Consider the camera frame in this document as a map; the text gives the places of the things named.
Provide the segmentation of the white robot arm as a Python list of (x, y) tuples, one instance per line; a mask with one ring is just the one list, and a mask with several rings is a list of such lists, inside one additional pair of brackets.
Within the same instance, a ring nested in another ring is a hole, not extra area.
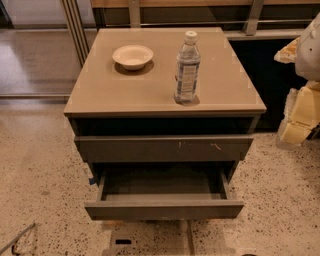
[(276, 145), (291, 150), (300, 146), (320, 123), (320, 13), (274, 59), (293, 63), (296, 74), (307, 80), (299, 90), (290, 89), (277, 132)]

